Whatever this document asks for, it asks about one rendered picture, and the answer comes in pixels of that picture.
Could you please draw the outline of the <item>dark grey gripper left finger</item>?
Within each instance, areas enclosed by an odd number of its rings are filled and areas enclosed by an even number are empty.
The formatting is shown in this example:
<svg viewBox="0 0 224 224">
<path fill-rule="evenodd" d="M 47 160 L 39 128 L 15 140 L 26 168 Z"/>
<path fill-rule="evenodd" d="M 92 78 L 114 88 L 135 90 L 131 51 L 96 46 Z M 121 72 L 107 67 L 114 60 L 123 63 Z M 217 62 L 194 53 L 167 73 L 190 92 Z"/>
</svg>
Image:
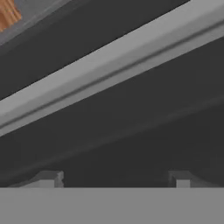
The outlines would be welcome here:
<svg viewBox="0 0 224 224">
<path fill-rule="evenodd" d="M 63 171 L 41 171 L 33 178 L 16 183 L 12 187 L 23 188 L 63 188 Z"/>
</svg>

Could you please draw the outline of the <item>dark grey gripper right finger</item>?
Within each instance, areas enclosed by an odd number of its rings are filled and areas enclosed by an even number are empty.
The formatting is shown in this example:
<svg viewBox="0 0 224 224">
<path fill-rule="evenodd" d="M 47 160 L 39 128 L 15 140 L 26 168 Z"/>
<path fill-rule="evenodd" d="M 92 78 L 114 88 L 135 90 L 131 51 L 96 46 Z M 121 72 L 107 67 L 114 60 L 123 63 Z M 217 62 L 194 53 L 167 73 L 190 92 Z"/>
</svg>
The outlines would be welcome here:
<svg viewBox="0 0 224 224">
<path fill-rule="evenodd" d="M 169 186 L 176 188 L 217 188 L 218 185 L 192 175 L 189 171 L 169 171 Z"/>
</svg>

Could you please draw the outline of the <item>dark grey fridge door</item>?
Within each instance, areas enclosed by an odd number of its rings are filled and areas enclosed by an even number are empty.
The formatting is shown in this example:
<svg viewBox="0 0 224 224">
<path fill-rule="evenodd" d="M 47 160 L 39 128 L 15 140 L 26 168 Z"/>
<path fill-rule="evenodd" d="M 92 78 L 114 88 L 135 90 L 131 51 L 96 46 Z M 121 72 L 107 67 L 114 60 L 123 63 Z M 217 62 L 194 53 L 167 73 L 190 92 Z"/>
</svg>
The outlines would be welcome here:
<svg viewBox="0 0 224 224">
<path fill-rule="evenodd" d="M 0 101 L 191 0 L 73 0 L 0 46 Z M 204 155 L 224 126 L 224 36 L 0 136 L 0 187 L 41 171 L 107 186 Z"/>
</svg>

